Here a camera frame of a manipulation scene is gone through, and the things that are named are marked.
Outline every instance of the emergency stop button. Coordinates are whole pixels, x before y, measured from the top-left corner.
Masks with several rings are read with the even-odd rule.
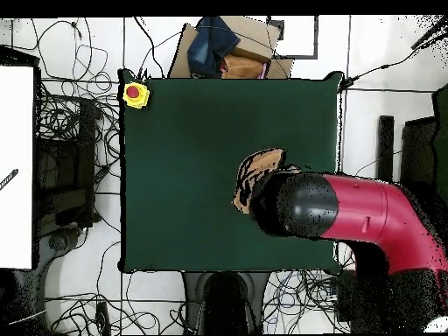
[[[136,87],[128,87],[126,89],[126,94],[129,98],[137,98],[139,96],[139,92]]]
[[[137,82],[131,82],[124,86],[123,100],[128,106],[135,109],[140,109],[148,104],[150,98],[150,91],[148,88]]]

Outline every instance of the black stand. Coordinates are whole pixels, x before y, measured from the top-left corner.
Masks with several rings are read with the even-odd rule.
[[[259,334],[270,272],[184,272],[184,335]]]

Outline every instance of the whiteboard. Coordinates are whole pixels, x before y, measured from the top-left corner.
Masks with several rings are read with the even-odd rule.
[[[32,67],[0,66],[0,268],[32,267]]]

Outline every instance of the red button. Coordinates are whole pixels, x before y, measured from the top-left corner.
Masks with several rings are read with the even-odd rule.
[[[126,89],[126,95],[129,98],[137,98],[139,94],[140,93],[139,93],[139,91],[138,91],[138,89],[136,87],[128,87]]]

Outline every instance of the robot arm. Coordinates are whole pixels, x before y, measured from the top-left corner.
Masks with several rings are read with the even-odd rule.
[[[420,330],[448,314],[446,247],[412,195],[398,185],[272,171],[254,184],[249,213],[268,235],[378,246],[388,260],[400,324]]]

